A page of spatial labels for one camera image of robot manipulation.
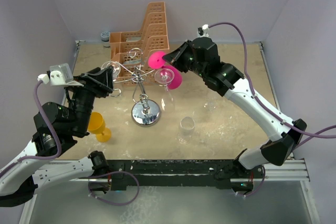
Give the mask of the pink plastic goblet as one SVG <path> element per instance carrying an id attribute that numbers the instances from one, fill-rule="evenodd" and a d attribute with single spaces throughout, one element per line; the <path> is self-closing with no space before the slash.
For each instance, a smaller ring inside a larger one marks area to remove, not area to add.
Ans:
<path id="1" fill-rule="evenodd" d="M 149 56 L 148 66 L 156 70 L 154 79 L 159 84 L 168 87 L 171 90 L 177 89 L 182 84 L 182 75 L 171 65 L 165 65 L 163 56 L 165 52 L 157 51 Z"/>

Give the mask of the clear wine glass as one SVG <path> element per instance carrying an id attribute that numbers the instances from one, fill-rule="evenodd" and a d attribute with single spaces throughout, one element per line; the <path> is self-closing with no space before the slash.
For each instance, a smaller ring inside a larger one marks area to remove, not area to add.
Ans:
<path id="1" fill-rule="evenodd" d="M 204 103 L 204 108 L 208 111 L 212 111 L 217 107 L 216 101 L 207 101 Z"/>
<path id="2" fill-rule="evenodd" d="M 186 116 L 181 119 L 179 124 L 179 132 L 177 134 L 177 140 L 180 144 L 188 144 L 195 131 L 195 121 L 192 117 Z"/>
<path id="3" fill-rule="evenodd" d="M 105 69 L 105 68 L 112 69 L 112 80 L 113 82 L 115 82 L 121 72 L 120 63 L 117 61 L 107 61 L 101 66 L 101 69 Z"/>

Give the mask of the clear champagne flute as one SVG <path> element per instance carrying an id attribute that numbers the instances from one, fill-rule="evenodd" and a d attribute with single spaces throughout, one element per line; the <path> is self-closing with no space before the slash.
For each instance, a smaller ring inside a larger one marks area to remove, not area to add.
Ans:
<path id="1" fill-rule="evenodd" d="M 169 90 L 169 85 L 174 79 L 174 72 L 168 68 L 161 68 L 156 71 L 154 78 L 163 87 L 161 94 L 161 108 L 163 112 L 173 112 L 175 110 L 175 101 Z"/>

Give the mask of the clear back wine glass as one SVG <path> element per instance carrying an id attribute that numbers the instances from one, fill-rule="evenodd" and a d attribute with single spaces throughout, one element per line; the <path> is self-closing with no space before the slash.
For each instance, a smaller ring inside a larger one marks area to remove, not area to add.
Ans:
<path id="1" fill-rule="evenodd" d="M 204 108 L 208 111 L 212 111 L 217 107 L 216 101 L 207 101 L 204 103 Z"/>

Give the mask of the clear front wine glass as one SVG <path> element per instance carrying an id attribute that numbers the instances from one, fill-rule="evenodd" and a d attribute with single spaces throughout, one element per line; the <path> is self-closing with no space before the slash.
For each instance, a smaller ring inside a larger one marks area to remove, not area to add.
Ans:
<path id="1" fill-rule="evenodd" d="M 177 134 L 177 140 L 180 144 L 188 144 L 195 131 L 195 121 L 192 117 L 186 116 L 181 119 L 179 124 L 179 132 Z"/>

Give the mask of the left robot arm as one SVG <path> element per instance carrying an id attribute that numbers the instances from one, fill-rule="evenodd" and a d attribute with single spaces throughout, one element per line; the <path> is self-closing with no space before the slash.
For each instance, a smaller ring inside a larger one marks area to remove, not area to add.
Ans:
<path id="1" fill-rule="evenodd" d="M 39 112 L 34 116 L 36 133 L 27 146 L 1 169 L 1 207 L 16 207 L 50 186 L 75 178 L 102 178 L 109 172 L 100 151 L 71 164 L 56 168 L 42 167 L 77 144 L 76 138 L 89 135 L 88 126 L 96 98 L 113 92 L 113 67 L 99 67 L 73 76 L 68 64 L 50 67 L 40 74 L 33 89 Z M 41 84 L 63 86 L 69 105 L 41 104 L 37 91 Z"/>

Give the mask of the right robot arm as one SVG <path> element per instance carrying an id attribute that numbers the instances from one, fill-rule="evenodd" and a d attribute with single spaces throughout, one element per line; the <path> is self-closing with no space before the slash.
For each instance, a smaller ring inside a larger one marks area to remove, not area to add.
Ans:
<path id="1" fill-rule="evenodd" d="M 239 106 L 266 133 L 267 143 L 242 151 L 236 158 L 233 170 L 238 177 L 246 177 L 259 165 L 281 166 L 299 144 L 306 122 L 282 114 L 251 88 L 236 67 L 221 61 L 217 45 L 210 38 L 187 40 L 163 60 L 180 72 L 200 76 L 209 89 Z"/>

